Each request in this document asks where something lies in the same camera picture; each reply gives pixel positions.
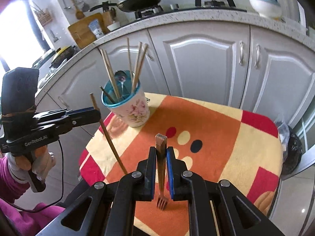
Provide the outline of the left gloved hand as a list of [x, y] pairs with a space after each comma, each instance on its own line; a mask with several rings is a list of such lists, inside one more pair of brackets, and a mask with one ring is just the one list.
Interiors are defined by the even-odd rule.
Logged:
[[40, 147], [31, 152], [35, 156], [35, 161], [31, 164], [25, 156], [14, 157], [7, 153], [5, 157], [8, 160], [8, 170], [12, 178], [21, 184], [28, 182], [28, 171], [31, 170], [39, 180], [45, 180], [49, 171], [56, 165], [56, 159], [52, 152], [49, 152], [47, 146]]

